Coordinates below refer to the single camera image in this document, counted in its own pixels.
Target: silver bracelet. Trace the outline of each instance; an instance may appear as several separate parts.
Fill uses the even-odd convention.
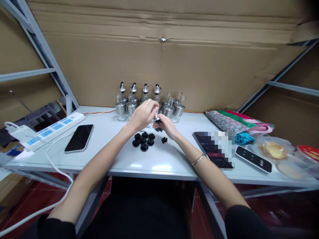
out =
[[[198,163],[204,156],[205,156],[205,155],[202,154],[202,156],[200,156],[200,158],[199,158],[196,162],[192,163],[191,165],[194,166],[194,164]]]

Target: black plastic part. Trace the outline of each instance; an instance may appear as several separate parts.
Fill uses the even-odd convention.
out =
[[[142,137],[147,138],[149,135],[148,133],[146,133],[146,131],[144,133],[142,133]]]
[[[152,146],[152,145],[154,144],[154,140],[149,139],[149,140],[147,141],[147,144],[148,144],[149,146]]]
[[[137,133],[137,134],[134,136],[134,138],[137,139],[137,140],[140,140],[141,137],[142,137],[142,136],[141,136],[139,133]]]
[[[140,145],[140,142],[137,139],[133,140],[134,147],[138,147],[139,145]]]
[[[166,137],[163,137],[162,138],[162,143],[166,143],[167,142],[167,138]]]
[[[148,147],[148,145],[147,144],[141,144],[141,150],[143,151],[143,152],[146,152],[147,150],[149,149],[149,147]]]
[[[141,144],[145,144],[145,143],[146,143],[146,139],[145,139],[144,137],[142,137],[142,138],[140,139],[140,143],[141,143]]]
[[[153,133],[149,134],[149,139],[155,139],[155,135]]]

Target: woman's left hand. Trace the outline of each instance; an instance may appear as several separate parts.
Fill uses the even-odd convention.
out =
[[[134,111],[127,126],[134,129],[135,132],[144,129],[154,118],[155,113],[158,111],[158,106],[157,101],[151,99],[144,101],[143,104]]]

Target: plastic bag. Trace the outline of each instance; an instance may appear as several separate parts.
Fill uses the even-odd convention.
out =
[[[276,164],[279,160],[293,155],[295,147],[285,139],[271,136],[260,136],[249,148],[257,155],[270,159]]]

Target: power strip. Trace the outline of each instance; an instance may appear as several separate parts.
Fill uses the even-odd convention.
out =
[[[65,131],[69,130],[73,126],[77,125],[86,118],[85,115],[74,112],[68,117],[52,124],[51,126],[36,133],[34,138],[29,138],[28,141],[20,142],[26,151],[35,151],[45,145],[45,142],[50,142],[54,138],[58,137]]]

